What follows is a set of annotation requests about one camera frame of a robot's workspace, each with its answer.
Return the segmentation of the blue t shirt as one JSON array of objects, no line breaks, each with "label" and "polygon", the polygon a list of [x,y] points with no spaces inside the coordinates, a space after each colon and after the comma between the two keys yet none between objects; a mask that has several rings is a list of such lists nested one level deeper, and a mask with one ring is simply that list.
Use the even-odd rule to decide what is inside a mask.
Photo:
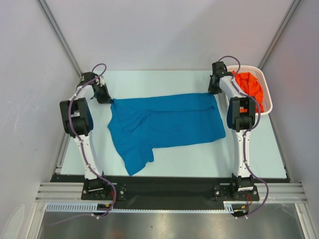
[{"label": "blue t shirt", "polygon": [[226,136],[210,93],[114,99],[111,112],[108,129],[129,176],[154,161],[154,148],[209,143]]}]

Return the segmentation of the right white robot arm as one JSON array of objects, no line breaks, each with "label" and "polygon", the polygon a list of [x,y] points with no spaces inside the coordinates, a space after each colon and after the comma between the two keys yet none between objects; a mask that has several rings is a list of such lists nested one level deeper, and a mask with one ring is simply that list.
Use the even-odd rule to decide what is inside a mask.
[{"label": "right white robot arm", "polygon": [[229,100],[226,123],[233,135],[235,156],[232,173],[234,184],[230,187],[230,195],[236,200],[241,200],[254,187],[249,143],[251,130],[260,120],[256,118],[256,107],[259,104],[254,97],[244,93],[237,84],[234,74],[227,70],[221,60],[212,63],[208,92],[214,95],[224,93]]}]

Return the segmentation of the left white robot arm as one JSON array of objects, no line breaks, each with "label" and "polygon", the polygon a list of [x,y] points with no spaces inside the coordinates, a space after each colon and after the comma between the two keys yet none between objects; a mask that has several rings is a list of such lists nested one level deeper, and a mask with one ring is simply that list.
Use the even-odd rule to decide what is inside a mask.
[{"label": "left white robot arm", "polygon": [[98,163],[93,144],[93,117],[88,101],[95,99],[99,104],[112,104],[103,77],[94,72],[82,74],[76,93],[68,100],[59,103],[64,131],[74,139],[84,164],[84,178],[89,183],[100,180],[104,175]]}]

